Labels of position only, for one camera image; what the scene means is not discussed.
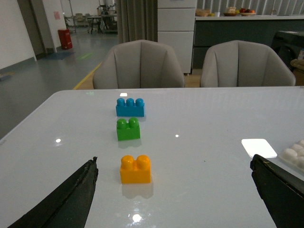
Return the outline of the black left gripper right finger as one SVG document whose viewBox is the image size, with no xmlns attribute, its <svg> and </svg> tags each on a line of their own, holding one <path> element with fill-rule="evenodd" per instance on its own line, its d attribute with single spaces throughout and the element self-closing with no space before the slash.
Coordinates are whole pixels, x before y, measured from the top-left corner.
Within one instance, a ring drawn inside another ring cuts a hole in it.
<svg viewBox="0 0 304 228">
<path fill-rule="evenodd" d="M 260 198 L 278 228 L 304 226 L 304 181 L 256 154 L 250 162 Z"/>
</svg>

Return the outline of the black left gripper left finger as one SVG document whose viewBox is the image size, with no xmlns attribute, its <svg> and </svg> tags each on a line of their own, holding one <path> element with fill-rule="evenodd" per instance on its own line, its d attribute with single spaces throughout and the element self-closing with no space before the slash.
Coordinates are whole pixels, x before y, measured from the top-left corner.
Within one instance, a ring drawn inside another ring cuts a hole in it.
<svg viewBox="0 0 304 228">
<path fill-rule="evenodd" d="M 11 228 L 83 228 L 98 177 L 97 157 L 87 161 Z"/>
</svg>

